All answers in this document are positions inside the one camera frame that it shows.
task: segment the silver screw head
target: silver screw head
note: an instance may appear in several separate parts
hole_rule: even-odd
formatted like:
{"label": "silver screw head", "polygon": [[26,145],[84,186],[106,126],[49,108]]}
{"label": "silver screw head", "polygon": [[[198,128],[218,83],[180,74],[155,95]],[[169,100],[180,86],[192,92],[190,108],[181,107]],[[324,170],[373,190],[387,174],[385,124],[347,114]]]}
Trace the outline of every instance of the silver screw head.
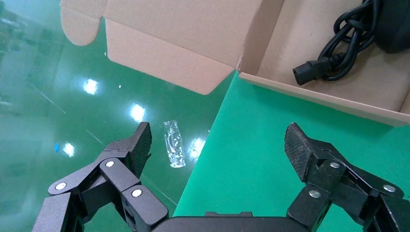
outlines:
{"label": "silver screw head", "polygon": [[396,188],[391,185],[384,185],[383,188],[389,192],[395,192]]}
{"label": "silver screw head", "polygon": [[142,194],[142,191],[140,189],[136,189],[136,190],[132,191],[132,193],[131,193],[131,195],[133,197],[139,197],[139,196],[141,196],[141,194]]}
{"label": "silver screw head", "polygon": [[332,162],[332,163],[330,163],[330,166],[332,166],[332,168],[339,168],[340,164]]}
{"label": "silver screw head", "polygon": [[56,190],[62,190],[63,188],[65,188],[67,186],[66,183],[61,182],[58,185],[56,185]]}
{"label": "silver screw head", "polygon": [[107,167],[111,167],[111,166],[114,165],[114,161],[108,161],[105,165],[106,165]]}
{"label": "silver screw head", "polygon": [[315,191],[315,190],[309,191],[309,195],[313,198],[319,198],[320,197],[320,193],[318,191]]}

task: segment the corrugated cardboard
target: corrugated cardboard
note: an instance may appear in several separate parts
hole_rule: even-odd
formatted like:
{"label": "corrugated cardboard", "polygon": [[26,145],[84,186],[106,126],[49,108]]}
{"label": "corrugated cardboard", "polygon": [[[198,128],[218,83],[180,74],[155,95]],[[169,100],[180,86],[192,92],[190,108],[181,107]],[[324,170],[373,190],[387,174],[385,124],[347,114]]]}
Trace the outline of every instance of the corrugated cardboard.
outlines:
{"label": "corrugated cardboard", "polygon": [[62,0],[63,30],[91,43],[105,18],[108,57],[201,94],[230,72],[257,85],[390,125],[410,123],[410,52],[362,52],[348,76],[302,87],[333,23],[361,0]]}

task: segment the power cord connector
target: power cord connector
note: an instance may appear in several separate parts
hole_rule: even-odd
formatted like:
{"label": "power cord connector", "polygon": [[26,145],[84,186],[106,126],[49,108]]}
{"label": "power cord connector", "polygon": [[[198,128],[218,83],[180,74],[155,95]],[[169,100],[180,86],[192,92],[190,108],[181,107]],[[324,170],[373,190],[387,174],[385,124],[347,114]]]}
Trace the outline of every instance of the power cord connector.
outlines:
{"label": "power cord connector", "polygon": [[[342,14],[333,25],[335,36],[323,48],[318,60],[293,69],[298,85],[318,79],[336,81],[344,77],[352,69],[357,54],[374,42],[380,7],[381,0],[363,0],[362,5]],[[346,52],[333,55],[342,41],[349,45]]]}
{"label": "power cord connector", "polygon": [[301,86],[322,78],[323,75],[331,72],[343,60],[344,56],[344,53],[339,53],[330,58],[322,57],[319,60],[311,60],[294,68],[293,74],[296,82]]}

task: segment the power adapter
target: power adapter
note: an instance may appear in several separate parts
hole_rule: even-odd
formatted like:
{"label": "power adapter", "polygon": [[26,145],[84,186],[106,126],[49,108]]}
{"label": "power adapter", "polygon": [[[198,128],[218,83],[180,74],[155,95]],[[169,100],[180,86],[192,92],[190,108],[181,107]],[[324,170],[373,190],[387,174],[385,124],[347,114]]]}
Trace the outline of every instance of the power adapter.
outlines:
{"label": "power adapter", "polygon": [[[374,42],[388,54],[410,48],[410,0],[363,0],[362,5],[336,20],[333,31],[335,36],[317,60],[293,69],[298,85],[319,79],[339,80],[352,69],[357,54]],[[346,52],[333,54],[342,41],[349,45]]]}

